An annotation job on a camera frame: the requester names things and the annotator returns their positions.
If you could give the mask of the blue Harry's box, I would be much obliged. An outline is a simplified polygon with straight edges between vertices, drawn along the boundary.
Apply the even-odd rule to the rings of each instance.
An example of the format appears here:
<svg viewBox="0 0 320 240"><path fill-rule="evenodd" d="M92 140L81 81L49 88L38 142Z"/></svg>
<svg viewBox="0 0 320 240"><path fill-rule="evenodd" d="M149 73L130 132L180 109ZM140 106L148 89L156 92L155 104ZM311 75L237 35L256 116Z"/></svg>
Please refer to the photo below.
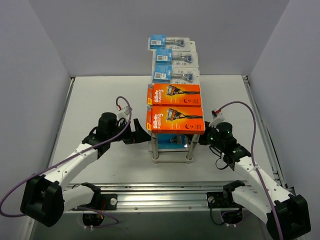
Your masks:
<svg viewBox="0 0 320 240"><path fill-rule="evenodd" d="M183 134L157 134L158 152L187 152L188 138Z"/></svg>

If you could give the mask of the orange Fusion5 razor box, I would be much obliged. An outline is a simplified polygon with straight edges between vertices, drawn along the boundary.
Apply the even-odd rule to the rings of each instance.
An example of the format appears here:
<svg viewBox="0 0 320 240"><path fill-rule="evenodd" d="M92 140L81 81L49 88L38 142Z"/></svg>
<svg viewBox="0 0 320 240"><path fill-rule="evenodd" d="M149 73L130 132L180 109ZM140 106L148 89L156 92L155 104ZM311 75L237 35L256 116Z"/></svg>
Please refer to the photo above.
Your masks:
<svg viewBox="0 0 320 240"><path fill-rule="evenodd" d="M146 103L156 107L201 107L201 88L198 84L149 84Z"/></svg>
<svg viewBox="0 0 320 240"><path fill-rule="evenodd" d="M148 106L146 129L153 134L201 135L205 121L201 107Z"/></svg>

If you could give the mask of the clear blue-card razor blister pack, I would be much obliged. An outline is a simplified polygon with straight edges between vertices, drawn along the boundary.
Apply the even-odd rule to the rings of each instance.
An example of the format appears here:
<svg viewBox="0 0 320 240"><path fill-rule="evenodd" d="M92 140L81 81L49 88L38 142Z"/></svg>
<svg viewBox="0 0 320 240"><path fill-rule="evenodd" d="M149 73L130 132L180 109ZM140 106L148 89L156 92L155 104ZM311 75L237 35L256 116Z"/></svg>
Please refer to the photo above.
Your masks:
<svg viewBox="0 0 320 240"><path fill-rule="evenodd" d="M153 84L199 84L200 71L197 68L183 68L157 64L153 69L151 82Z"/></svg>

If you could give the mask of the Gillette SkinGuard blister pack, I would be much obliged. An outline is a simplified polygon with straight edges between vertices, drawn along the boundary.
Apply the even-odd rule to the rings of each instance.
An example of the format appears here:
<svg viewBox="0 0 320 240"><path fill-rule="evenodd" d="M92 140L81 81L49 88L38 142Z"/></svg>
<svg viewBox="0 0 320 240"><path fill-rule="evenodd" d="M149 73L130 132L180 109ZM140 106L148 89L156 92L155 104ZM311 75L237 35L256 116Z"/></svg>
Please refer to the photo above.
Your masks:
<svg viewBox="0 0 320 240"><path fill-rule="evenodd" d="M195 51L173 51L159 48L152 55L152 65L166 65L178 68L198 68L198 54Z"/></svg>

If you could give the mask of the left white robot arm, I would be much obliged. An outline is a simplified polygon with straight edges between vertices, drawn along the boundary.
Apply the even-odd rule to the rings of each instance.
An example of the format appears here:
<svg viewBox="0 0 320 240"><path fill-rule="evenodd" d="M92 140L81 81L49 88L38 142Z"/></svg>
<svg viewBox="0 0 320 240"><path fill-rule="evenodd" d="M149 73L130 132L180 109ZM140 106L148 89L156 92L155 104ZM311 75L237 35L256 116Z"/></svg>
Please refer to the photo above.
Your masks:
<svg viewBox="0 0 320 240"><path fill-rule="evenodd" d="M131 130L127 119L118 119L111 112L103 113L98 125L65 161L51 166L44 173L36 174L26 182L20 205L21 213L52 227L66 211L82 207L102 210L107 203L98 186L88 182L72 189L67 189L67 186L87 166L102 157L113 142L131 145L151 140L137 118L133 120L133 124L134 130Z"/></svg>

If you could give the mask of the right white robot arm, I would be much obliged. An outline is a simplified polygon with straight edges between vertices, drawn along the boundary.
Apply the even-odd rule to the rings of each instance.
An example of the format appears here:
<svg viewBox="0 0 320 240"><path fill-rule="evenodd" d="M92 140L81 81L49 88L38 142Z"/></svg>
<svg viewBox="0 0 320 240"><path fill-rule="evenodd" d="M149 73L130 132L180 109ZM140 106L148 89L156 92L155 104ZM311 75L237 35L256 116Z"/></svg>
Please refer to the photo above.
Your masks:
<svg viewBox="0 0 320 240"><path fill-rule="evenodd" d="M228 122L205 123L199 143L222 155L232 171L242 176L223 187L222 200L227 206L240 205L259 218L274 240L294 240L311 231L307 200L294 195L270 177L253 159L253 155L233 136Z"/></svg>

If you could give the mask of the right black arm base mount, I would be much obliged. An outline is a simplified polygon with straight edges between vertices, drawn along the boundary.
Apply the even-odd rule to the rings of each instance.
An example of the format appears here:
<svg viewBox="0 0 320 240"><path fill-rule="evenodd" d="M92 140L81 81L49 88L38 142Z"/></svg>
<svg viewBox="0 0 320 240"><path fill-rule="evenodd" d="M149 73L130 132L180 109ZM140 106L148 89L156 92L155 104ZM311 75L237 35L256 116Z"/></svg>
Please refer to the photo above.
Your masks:
<svg viewBox="0 0 320 240"><path fill-rule="evenodd" d="M222 191L207 192L206 198L209 209L241 208L239 204L227 200Z"/></svg>

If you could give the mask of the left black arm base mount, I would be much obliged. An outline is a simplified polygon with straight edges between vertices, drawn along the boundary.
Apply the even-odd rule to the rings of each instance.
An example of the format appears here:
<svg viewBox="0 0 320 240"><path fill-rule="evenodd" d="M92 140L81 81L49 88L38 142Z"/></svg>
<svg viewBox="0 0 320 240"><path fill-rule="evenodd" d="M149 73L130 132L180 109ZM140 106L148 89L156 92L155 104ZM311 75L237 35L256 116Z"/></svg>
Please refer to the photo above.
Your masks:
<svg viewBox="0 0 320 240"><path fill-rule="evenodd" d="M99 194L95 196L90 207L100 211L114 211L117 209L118 195L115 193Z"/></svg>

